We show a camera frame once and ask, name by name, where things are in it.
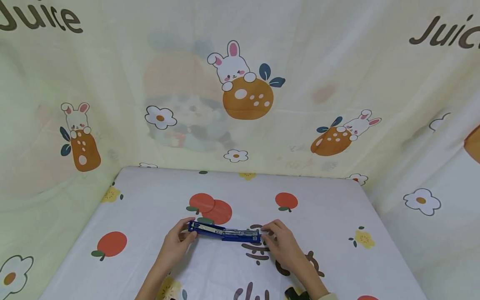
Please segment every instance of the sleeve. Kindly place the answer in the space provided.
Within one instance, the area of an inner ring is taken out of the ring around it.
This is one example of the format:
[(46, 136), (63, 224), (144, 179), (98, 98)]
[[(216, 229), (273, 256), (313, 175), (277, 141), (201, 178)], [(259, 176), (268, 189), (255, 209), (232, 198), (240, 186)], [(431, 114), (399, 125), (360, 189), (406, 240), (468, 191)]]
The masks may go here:
[(338, 300), (335, 294), (328, 294), (321, 297), (319, 300)]

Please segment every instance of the yellow curtain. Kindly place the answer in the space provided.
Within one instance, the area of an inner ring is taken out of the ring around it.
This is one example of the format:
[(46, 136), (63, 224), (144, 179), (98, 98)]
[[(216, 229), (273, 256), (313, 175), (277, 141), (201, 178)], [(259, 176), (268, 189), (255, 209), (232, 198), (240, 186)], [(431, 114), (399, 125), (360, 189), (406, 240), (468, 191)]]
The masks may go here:
[(9, 300), (39, 297), (124, 166), (354, 179), (427, 297), (473, 299), (478, 1), (0, 8), (0, 263), (33, 257)]

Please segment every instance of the stapler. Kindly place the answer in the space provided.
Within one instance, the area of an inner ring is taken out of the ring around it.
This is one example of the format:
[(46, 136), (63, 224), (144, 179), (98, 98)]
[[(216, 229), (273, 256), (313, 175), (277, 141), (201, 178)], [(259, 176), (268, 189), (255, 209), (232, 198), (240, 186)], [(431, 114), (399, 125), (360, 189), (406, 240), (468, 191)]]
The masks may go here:
[(237, 230), (227, 229), (225, 227), (212, 224), (190, 221), (188, 223), (188, 231), (196, 231), (198, 234), (206, 235), (213, 238), (219, 238), (224, 241), (239, 241), (242, 243), (259, 243), (259, 230)]

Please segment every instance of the white flower print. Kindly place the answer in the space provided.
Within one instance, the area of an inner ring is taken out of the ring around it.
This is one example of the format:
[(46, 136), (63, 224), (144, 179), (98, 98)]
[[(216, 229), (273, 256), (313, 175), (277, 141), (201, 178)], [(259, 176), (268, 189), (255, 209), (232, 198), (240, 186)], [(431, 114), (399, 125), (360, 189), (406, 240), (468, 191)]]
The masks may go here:
[(447, 113), (444, 114), (441, 118), (434, 119), (432, 122), (430, 122), (430, 124), (428, 125), (428, 127), (435, 132), (435, 131), (440, 127), (440, 125), (444, 122), (445, 117), (448, 116), (449, 114), (450, 114), (450, 113), (447, 112)]
[(170, 109), (159, 109), (153, 105), (147, 107), (145, 120), (150, 124), (155, 125), (160, 130), (167, 129), (168, 126), (174, 126), (177, 124), (177, 119), (173, 117), (173, 112)]
[(247, 151), (238, 151), (235, 149), (229, 150), (223, 157), (229, 159), (232, 163), (238, 163), (239, 161), (245, 161), (248, 159)]
[(360, 174), (352, 174), (350, 175), (350, 177), (347, 177), (345, 179), (352, 179), (358, 182), (360, 185), (364, 185), (365, 182), (368, 180), (368, 177)]
[(158, 168), (157, 165), (154, 165), (154, 164), (147, 164), (147, 163), (140, 163), (139, 165), (140, 167), (143, 167), (143, 168)]
[(432, 195), (427, 189), (418, 189), (411, 194), (403, 196), (405, 205), (411, 209), (419, 209), (426, 216), (433, 216), (435, 210), (439, 209), (442, 204), (440, 200)]
[(0, 300), (20, 292), (27, 283), (27, 272), (33, 265), (33, 257), (12, 256), (0, 268)]

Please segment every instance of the finger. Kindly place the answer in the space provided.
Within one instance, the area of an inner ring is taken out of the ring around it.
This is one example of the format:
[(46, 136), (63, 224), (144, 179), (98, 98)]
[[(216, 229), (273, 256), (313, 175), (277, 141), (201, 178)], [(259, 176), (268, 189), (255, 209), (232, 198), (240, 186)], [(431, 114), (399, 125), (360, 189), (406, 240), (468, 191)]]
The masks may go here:
[(179, 234), (179, 240), (180, 240), (180, 241), (184, 241), (185, 238), (188, 236), (188, 234), (189, 234), (189, 232), (181, 232), (181, 233)]
[(183, 230), (183, 226), (190, 222), (190, 221), (193, 221), (195, 220), (195, 217), (192, 216), (192, 217), (189, 217), (189, 218), (184, 218), (180, 221), (178, 221), (177, 224), (175, 224), (175, 226), (171, 229), (172, 232), (176, 232), (177, 234), (179, 234), (182, 230)]
[(272, 238), (266, 234), (262, 234), (262, 239), (264, 240), (267, 247), (270, 249), (270, 252), (275, 256), (278, 253), (278, 246), (272, 240)]
[(190, 245), (195, 240), (196, 237), (197, 237), (196, 231), (189, 232), (186, 234), (185, 240), (183, 240), (181, 244), (186, 244), (186, 246), (188, 247), (188, 245)]
[(280, 221), (279, 219), (273, 220), (272, 222), (278, 227), (280, 227), (281, 229), (288, 229), (288, 227), (285, 226), (285, 224), (283, 224), (283, 222)]
[(262, 228), (260, 228), (261, 231), (272, 231), (273, 233), (277, 234), (281, 231), (280, 227), (278, 227), (274, 222), (270, 222), (266, 225), (263, 225)]

